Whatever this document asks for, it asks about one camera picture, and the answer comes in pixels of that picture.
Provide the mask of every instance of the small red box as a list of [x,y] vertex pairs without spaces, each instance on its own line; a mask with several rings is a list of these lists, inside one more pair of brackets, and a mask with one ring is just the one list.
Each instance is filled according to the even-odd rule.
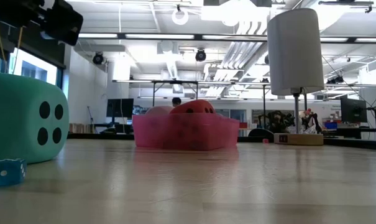
[[239,128],[248,128],[247,122],[240,122]]

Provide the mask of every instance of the pink plastic basket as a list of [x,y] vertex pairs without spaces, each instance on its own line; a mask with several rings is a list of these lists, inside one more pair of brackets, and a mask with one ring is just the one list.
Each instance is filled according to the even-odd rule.
[[137,147],[212,150],[237,143],[239,121],[218,114],[135,115]]

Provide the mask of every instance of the computer monitor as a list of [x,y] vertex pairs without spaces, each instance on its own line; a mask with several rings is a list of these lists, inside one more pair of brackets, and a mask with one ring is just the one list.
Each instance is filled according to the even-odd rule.
[[342,122],[358,123],[367,122],[367,107],[364,100],[341,98]]
[[108,99],[106,116],[112,118],[131,118],[134,99]]

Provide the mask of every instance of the wooden table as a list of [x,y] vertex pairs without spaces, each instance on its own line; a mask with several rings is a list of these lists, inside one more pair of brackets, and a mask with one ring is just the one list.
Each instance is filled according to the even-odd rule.
[[0,223],[376,223],[376,151],[239,143],[136,149],[70,139],[0,188]]

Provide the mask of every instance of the giant dice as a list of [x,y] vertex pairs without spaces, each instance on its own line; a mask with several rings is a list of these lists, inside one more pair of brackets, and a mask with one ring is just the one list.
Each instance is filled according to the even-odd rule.
[[175,107],[170,112],[175,113],[215,113],[215,110],[206,100],[193,100]]
[[0,160],[53,159],[68,134],[69,109],[57,86],[0,73]]

